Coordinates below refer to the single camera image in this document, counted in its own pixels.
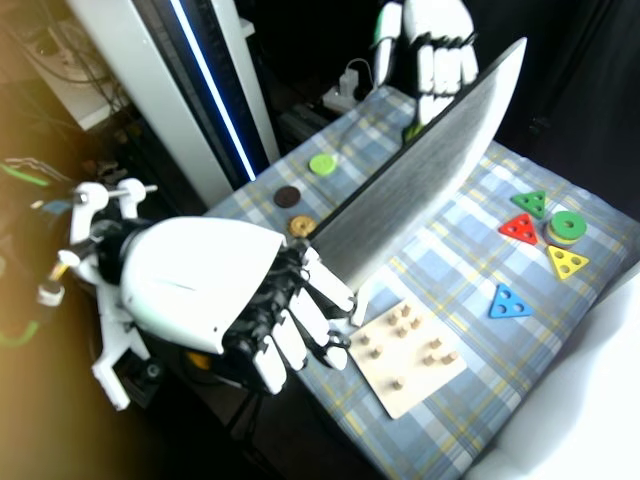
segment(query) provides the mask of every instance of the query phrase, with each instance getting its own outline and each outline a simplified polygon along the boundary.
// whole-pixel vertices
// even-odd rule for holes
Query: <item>robotic arm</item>
[[[361,316],[351,290],[302,241],[248,223],[178,217],[142,221],[137,205],[154,188],[127,179],[75,191],[71,246],[55,270],[74,270],[96,288],[103,352],[93,373],[116,407],[129,396],[114,371],[128,350],[150,357],[138,328],[211,358],[222,381],[277,394],[287,369],[310,351],[343,369],[349,341],[328,319]],[[119,221],[98,220],[111,199]]]
[[[374,82],[385,84],[391,76],[393,51],[404,34],[417,52],[417,107],[405,140],[415,136],[442,112],[478,75],[473,50],[473,22],[461,0],[406,0],[404,7],[387,3],[376,27]]]

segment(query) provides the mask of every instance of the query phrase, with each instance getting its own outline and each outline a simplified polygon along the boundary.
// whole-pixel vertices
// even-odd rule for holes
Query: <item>plaid tablecloth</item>
[[[408,97],[382,89],[208,215],[280,232],[286,232],[294,215],[307,214],[319,222],[397,151],[412,115]],[[308,168],[311,157],[321,152],[339,160],[328,177]],[[284,185],[302,193],[302,201],[286,210],[272,201]],[[521,213],[510,197],[534,190],[547,192],[547,219],[568,209],[589,224],[573,250],[591,261],[564,282],[556,279],[542,239],[531,246],[497,232]],[[535,223],[540,233],[544,221]],[[302,380],[387,476],[458,477],[509,418],[608,282],[638,260],[639,238],[635,221],[493,143],[433,221],[381,266],[366,316],[375,318],[405,294],[416,295],[460,337],[458,351],[468,368],[398,420],[386,414],[351,360],[345,371],[337,372],[312,358]],[[534,315],[489,318],[501,282],[523,297]]]

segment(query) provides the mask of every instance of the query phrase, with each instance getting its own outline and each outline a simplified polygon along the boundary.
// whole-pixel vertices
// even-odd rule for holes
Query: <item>green wire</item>
[[[38,328],[40,328],[40,324],[38,322],[31,322],[19,337],[5,337],[4,334],[0,332],[0,347],[22,347],[33,338],[38,331]]]
[[[33,183],[35,185],[38,185],[39,187],[48,187],[49,186],[49,182],[47,182],[46,180],[41,180],[40,178],[32,177],[31,175],[23,173],[20,170],[17,170],[15,168],[8,167],[6,165],[2,165],[2,168],[9,175],[12,175],[12,176],[14,176],[16,178],[19,178],[20,180],[24,180],[25,182],[31,182],[31,183]]]

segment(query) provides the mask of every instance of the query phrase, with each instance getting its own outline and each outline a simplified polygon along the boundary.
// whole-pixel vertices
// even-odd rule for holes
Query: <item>yellow triangle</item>
[[[553,247],[551,245],[547,247],[547,254],[551,259],[553,269],[556,271],[556,275],[558,275],[560,280],[569,278],[589,263],[589,259],[587,257],[583,257],[577,253],[568,252],[567,250],[562,250],[561,248]]]

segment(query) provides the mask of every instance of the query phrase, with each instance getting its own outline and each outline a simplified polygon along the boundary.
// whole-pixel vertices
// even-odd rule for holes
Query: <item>green triangle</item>
[[[544,202],[546,193],[544,190],[531,193],[521,193],[511,197],[511,201],[518,205],[525,212],[541,220],[544,217]]]

